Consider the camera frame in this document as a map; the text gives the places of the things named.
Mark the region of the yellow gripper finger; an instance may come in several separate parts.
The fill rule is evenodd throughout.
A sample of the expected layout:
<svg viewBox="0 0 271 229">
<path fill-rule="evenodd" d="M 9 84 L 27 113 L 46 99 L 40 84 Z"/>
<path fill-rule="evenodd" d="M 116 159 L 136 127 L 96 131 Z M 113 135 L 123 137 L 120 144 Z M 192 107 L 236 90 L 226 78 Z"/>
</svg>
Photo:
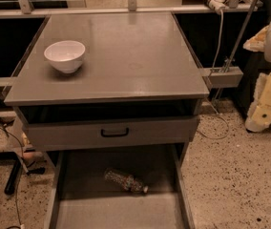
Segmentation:
<svg viewBox="0 0 271 229">
<path fill-rule="evenodd" d="M 245 128 L 251 132 L 261 132 L 271 125 L 271 73 L 260 73 L 254 91 Z"/>
</svg>

